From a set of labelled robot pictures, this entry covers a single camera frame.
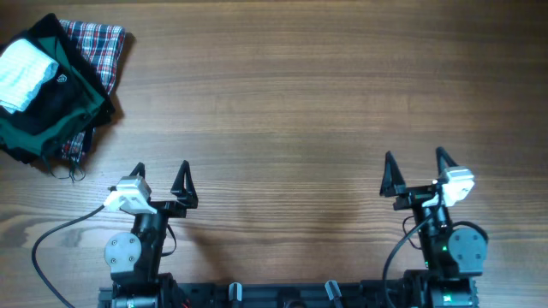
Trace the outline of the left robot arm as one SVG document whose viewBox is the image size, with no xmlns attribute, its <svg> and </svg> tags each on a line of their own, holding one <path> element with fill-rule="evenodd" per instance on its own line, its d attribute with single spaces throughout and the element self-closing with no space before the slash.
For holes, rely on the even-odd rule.
<svg viewBox="0 0 548 308">
<path fill-rule="evenodd" d="M 191 305 L 173 275 L 159 272 L 161 259 L 173 253 L 164 250 L 166 236 L 174 233 L 169 219 L 184 218 L 188 210 L 198 207 L 188 161 L 182 162 L 170 192 L 175 196 L 173 200 L 151 200 L 144 163 L 138 163 L 130 175 L 123 176 L 110 188 L 104 207 L 133 216 L 134 224 L 130 231 L 112 236 L 104 248 L 112 287 L 99 290 L 99 307 Z"/>
</svg>

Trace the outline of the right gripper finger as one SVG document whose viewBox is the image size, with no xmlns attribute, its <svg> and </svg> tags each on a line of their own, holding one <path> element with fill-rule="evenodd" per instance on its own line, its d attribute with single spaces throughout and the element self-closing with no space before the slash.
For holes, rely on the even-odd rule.
<svg viewBox="0 0 548 308">
<path fill-rule="evenodd" d="M 442 147 L 439 146 L 436 149 L 436 159 L 438 173 L 441 175 L 447 168 L 457 167 L 458 164 L 455 160 L 449 155 L 449 153 Z"/>
<path fill-rule="evenodd" d="M 406 192 L 406 183 L 397 165 L 396 159 L 390 151 L 385 153 L 384 175 L 381 180 L 379 195 L 394 197 Z"/>
</svg>

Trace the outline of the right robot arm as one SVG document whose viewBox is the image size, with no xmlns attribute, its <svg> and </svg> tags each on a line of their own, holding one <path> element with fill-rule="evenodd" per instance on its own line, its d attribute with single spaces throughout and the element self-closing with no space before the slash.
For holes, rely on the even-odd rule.
<svg viewBox="0 0 548 308">
<path fill-rule="evenodd" d="M 409 187 L 391 152 L 385 153 L 379 194 L 393 197 L 393 209 L 411 210 L 415 225 L 405 232 L 387 257 L 382 293 L 388 307 L 477 307 L 474 278 L 483 275 L 489 236 L 470 221 L 454 222 L 450 208 L 473 190 L 473 172 L 443 148 L 436 149 L 438 177 L 424 186 Z M 390 289 L 388 271 L 402 246 L 417 235 L 425 268 L 408 269 Z"/>
</svg>

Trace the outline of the light blue striped shorts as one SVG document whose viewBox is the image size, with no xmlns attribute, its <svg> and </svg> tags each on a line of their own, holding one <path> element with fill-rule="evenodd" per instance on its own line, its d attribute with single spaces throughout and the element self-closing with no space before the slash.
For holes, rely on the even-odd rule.
<svg viewBox="0 0 548 308">
<path fill-rule="evenodd" d="M 1 55 L 1 106 L 10 114 L 25 111 L 58 68 L 57 61 L 26 39 L 9 44 Z"/>
</svg>

